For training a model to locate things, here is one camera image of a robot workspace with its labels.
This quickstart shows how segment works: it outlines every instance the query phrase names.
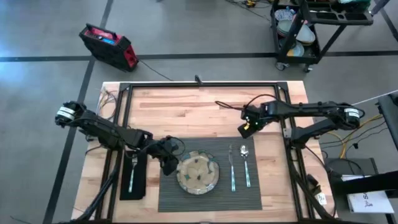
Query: cart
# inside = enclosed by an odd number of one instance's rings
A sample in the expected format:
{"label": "cart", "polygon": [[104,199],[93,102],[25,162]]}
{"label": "cart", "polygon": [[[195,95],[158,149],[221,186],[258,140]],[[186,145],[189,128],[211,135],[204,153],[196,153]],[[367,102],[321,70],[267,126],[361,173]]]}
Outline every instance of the cart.
{"label": "cart", "polygon": [[[368,11],[364,12],[346,12],[344,10],[336,11],[334,5],[328,2],[307,2],[307,0],[296,0],[297,4],[279,4],[279,0],[274,0],[271,9],[271,26],[272,34],[274,36],[275,51],[277,53],[276,68],[280,71],[284,70],[291,63],[303,63],[305,64],[304,72],[308,73],[312,70],[311,65],[319,63],[323,56],[338,38],[338,36],[344,31],[347,26],[370,26],[373,24],[372,16]],[[284,44],[279,45],[281,37],[277,33],[278,21],[275,19],[275,12],[278,9],[286,9],[286,7],[293,9],[296,12],[296,16],[292,21],[292,26],[288,34],[286,35]],[[296,41],[296,36],[299,33],[301,27],[305,21],[308,24],[311,31],[315,34],[315,41],[309,46],[304,46],[305,53],[301,57],[289,56],[288,51],[292,48]],[[315,24],[328,24],[339,26],[337,31],[332,35],[329,41],[326,43],[323,49],[319,46],[318,36],[315,31]]]}

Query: clear plate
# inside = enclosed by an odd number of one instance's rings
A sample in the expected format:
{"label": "clear plate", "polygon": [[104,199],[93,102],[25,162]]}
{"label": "clear plate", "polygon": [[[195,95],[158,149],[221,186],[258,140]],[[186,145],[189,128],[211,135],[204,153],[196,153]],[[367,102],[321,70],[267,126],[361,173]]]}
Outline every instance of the clear plate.
{"label": "clear plate", "polygon": [[201,195],[213,190],[219,177],[218,163],[205,151],[184,155],[177,166],[177,181],[190,194]]}

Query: gray placemat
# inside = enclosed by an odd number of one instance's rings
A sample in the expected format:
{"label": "gray placemat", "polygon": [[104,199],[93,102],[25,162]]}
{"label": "gray placemat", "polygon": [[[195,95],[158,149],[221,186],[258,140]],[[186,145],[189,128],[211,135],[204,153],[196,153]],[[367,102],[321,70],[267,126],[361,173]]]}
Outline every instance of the gray placemat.
{"label": "gray placemat", "polygon": [[[254,154],[254,141],[252,138],[186,138],[182,140],[186,145],[184,154],[199,150],[205,150],[207,153],[212,154],[220,166],[220,178],[212,191],[203,195],[192,195],[179,186],[175,172],[169,176],[160,173],[159,212],[262,209],[256,155]],[[235,192],[231,191],[231,166],[228,159],[229,145],[231,144],[233,145]],[[250,188],[246,187],[244,160],[239,151],[241,145],[246,145],[249,148]]]}

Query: concrete floor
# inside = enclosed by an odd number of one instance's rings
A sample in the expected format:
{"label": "concrete floor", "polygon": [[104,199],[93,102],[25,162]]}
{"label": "concrete floor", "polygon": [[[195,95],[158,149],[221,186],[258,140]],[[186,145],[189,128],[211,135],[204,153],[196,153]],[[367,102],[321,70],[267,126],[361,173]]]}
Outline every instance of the concrete floor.
{"label": "concrete floor", "polygon": [[[81,0],[0,1],[0,61],[13,57],[86,56],[77,36],[86,22],[99,25],[107,2],[113,2],[106,28],[127,36],[137,54],[197,54],[273,52],[269,8],[255,9],[266,18],[222,0]],[[386,12],[398,26],[391,1]],[[336,27],[318,26],[322,46]],[[331,52],[398,50],[384,18],[369,27],[348,27]],[[278,71],[274,58],[146,60],[173,80],[303,80],[310,101],[355,103],[398,89],[397,56],[325,57],[305,74],[292,66]],[[0,62],[0,220],[42,223],[67,129],[53,123],[64,101],[77,99],[88,61]],[[95,62],[85,96],[95,109],[105,81],[164,81],[140,64],[132,73]],[[377,113],[375,101],[358,106]],[[321,141],[329,141],[324,136]],[[77,134],[67,167],[54,222],[70,218],[84,151]],[[336,157],[339,148],[326,149]],[[398,152],[387,131],[351,150],[349,157],[374,157],[380,172],[398,169]],[[392,200],[394,208],[398,203]],[[338,208],[344,220],[385,223],[380,215],[353,215]]]}

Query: wooden tabletop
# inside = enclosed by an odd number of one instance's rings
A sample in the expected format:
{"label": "wooden tabletop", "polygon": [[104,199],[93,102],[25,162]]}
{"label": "wooden tabletop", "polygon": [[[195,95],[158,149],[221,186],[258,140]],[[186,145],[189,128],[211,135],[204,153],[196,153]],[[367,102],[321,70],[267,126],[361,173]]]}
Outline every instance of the wooden tabletop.
{"label": "wooden tabletop", "polygon": [[[292,103],[308,103],[303,82],[287,82]],[[103,88],[119,90],[119,83],[106,82]],[[196,87],[196,88],[135,88],[129,116],[129,125],[150,131],[156,139],[166,135],[187,137],[236,137],[236,129],[243,121],[240,112],[227,110],[214,104],[215,100],[242,106],[257,95],[274,95],[271,87]],[[265,96],[254,101],[254,105],[274,100]],[[119,124],[122,123],[123,99]],[[101,116],[108,117],[114,104],[107,104]],[[296,118],[296,125],[306,127],[313,124],[312,118]],[[254,135],[256,161],[259,174],[262,210],[221,212],[173,212],[159,213],[160,167],[157,159],[148,157],[146,196],[142,200],[119,200],[119,188],[113,215],[114,222],[294,222],[297,221],[292,188],[286,163],[279,123],[271,123]],[[97,146],[91,142],[89,148]],[[322,158],[318,141],[311,139],[307,146]],[[305,168],[320,183],[326,195],[326,210],[333,212],[334,201],[328,177],[323,167],[308,150],[303,150]],[[100,189],[102,171],[106,157],[105,149],[88,153],[75,201],[72,218],[94,199]],[[303,214],[307,216],[303,193],[299,190]],[[105,196],[103,216],[108,209],[109,193]]]}

